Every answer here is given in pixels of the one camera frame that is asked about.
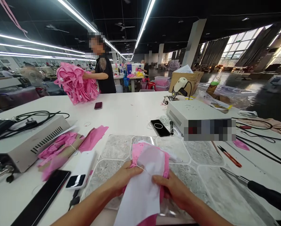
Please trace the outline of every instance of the white power bank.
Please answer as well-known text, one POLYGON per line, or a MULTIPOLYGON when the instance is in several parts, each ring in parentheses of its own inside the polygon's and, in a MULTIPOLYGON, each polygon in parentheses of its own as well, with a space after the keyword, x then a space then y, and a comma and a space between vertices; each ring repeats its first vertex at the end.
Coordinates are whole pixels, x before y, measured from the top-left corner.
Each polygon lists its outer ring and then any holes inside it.
POLYGON ((82 152, 80 160, 66 184, 66 189, 76 190, 86 186, 94 162, 94 157, 95 151, 82 152))

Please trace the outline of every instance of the black top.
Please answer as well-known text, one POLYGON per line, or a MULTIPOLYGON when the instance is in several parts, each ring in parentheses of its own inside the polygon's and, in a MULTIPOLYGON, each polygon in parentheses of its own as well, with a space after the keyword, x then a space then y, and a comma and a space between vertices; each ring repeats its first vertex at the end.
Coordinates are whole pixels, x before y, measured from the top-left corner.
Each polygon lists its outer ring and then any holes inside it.
POLYGON ((107 79, 98 79, 97 80, 97 83, 99 84, 100 92, 102 94, 116 93, 112 65, 111 65, 108 57, 97 58, 95 72, 96 73, 106 73, 108 75, 107 79))
POLYGON ((147 63, 145 63, 143 69, 146 70, 146 74, 149 75, 149 65, 147 63))

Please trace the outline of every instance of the black smartphone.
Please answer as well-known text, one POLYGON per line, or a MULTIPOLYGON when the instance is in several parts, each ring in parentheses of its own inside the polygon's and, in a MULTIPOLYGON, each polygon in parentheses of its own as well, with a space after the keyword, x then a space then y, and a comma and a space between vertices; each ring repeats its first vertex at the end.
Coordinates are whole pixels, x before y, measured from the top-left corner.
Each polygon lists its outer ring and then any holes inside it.
POLYGON ((154 130, 158 133, 160 137, 166 137, 171 135, 167 128, 161 123, 160 120, 151 121, 154 130))
POLYGON ((102 109, 102 107, 103 107, 103 102, 97 102, 95 103, 94 110, 102 109))
POLYGON ((11 226, 35 226, 41 220, 70 175, 70 171, 56 170, 24 208, 11 226))

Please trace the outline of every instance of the black ceiling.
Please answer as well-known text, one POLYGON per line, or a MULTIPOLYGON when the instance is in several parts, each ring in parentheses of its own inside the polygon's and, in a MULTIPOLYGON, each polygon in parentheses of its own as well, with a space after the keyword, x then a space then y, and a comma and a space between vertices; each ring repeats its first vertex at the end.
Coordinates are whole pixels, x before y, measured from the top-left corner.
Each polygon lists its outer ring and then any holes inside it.
MULTIPOLYGON (((149 0, 70 0, 88 21, 110 40, 137 39, 149 0), (134 28, 121 28, 122 23, 134 28)), ((27 36, 36 41, 85 51, 87 30, 68 15, 57 0, 7 0, 27 36), (48 30, 47 25, 69 33, 48 30)), ((281 1, 261 4, 252 1, 156 0, 135 53, 164 52, 186 47, 192 24, 207 18, 200 42, 241 33, 281 21, 281 1)), ((25 38, 0 5, 0 33, 25 38)), ((113 42, 121 52, 133 52, 135 41, 113 42)))

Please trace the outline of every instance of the pillar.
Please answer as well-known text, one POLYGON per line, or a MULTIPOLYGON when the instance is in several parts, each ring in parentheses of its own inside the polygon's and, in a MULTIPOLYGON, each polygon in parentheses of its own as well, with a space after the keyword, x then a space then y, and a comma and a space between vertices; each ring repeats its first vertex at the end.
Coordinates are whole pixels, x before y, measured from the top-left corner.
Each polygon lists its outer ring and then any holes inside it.
POLYGON ((159 51, 158 51, 158 62, 157 62, 157 65, 161 64, 161 61, 162 61, 162 55, 163 55, 163 47, 164 47, 164 44, 159 44, 159 51))
POLYGON ((113 64, 117 64, 116 53, 112 53, 113 64))
POLYGON ((186 51, 184 54, 182 66, 189 65, 190 67, 193 64, 193 60, 197 51, 199 41, 205 26, 206 19, 200 19, 193 23, 190 37, 186 46, 186 51))
POLYGON ((148 62, 149 65, 151 65, 152 60, 153 60, 153 59, 152 59, 152 50, 150 50, 150 51, 149 51, 149 62, 148 62))

